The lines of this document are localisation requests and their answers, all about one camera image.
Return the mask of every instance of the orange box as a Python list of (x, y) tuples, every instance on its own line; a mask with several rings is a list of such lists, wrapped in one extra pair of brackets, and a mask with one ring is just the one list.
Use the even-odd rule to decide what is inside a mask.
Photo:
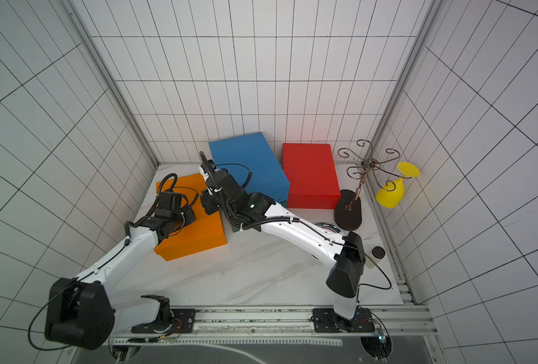
[[(170, 188), (172, 182), (173, 180), (166, 181), (162, 190)], [(206, 188), (204, 178), (200, 174), (178, 178), (174, 191), (185, 194), (190, 202), (194, 199), (195, 192), (188, 188), (179, 188), (180, 186), (192, 187), (199, 193)], [(226, 245), (220, 211), (209, 216), (204, 212), (200, 201), (196, 201), (192, 210), (196, 221), (183, 228), (178, 235), (165, 239), (155, 247), (156, 254), (166, 261)]]

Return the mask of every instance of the black motor housing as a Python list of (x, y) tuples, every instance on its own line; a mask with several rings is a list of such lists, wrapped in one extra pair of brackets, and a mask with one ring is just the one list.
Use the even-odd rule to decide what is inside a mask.
[(100, 347), (115, 323), (103, 286), (60, 278), (50, 288), (49, 299), (57, 294), (48, 305), (45, 338), (89, 350)]
[(362, 253), (364, 247), (360, 235), (351, 231), (344, 240), (346, 241), (344, 247), (340, 254), (334, 257), (337, 260), (336, 264), (325, 283), (338, 295), (352, 298), (358, 293), (366, 256)]

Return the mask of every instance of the white tiled wall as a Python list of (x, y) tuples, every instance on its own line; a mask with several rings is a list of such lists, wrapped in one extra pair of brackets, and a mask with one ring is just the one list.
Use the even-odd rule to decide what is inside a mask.
[(122, 237), (153, 173), (140, 145), (56, 0), (0, 1), (0, 363), (56, 362), (25, 330)]
[(538, 0), (447, 0), (386, 148), (422, 172), (384, 213), (450, 362), (538, 362)]
[(157, 157), (175, 162), (259, 131), (278, 158), (283, 142), (371, 139), (431, 0), (74, 3)]

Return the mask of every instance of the black oval base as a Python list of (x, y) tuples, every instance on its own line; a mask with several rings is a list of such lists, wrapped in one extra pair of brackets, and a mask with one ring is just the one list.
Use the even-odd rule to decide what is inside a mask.
[(346, 210), (346, 206), (353, 200), (354, 191), (341, 190), (340, 200), (334, 209), (334, 221), (343, 230), (354, 231), (362, 223), (362, 204), (360, 197), (352, 204), (352, 210)]

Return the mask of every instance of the small bottle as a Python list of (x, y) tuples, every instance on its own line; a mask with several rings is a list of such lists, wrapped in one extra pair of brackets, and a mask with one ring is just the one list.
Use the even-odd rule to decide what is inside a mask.
[[(370, 253), (368, 253), (368, 256), (376, 262), (376, 264), (380, 263), (381, 259), (384, 258), (386, 255), (386, 251), (384, 251), (384, 248), (381, 246), (375, 246), (372, 248)], [(374, 263), (372, 263), (372, 260), (366, 258), (365, 265), (369, 267), (370, 269), (373, 269), (375, 267)]]

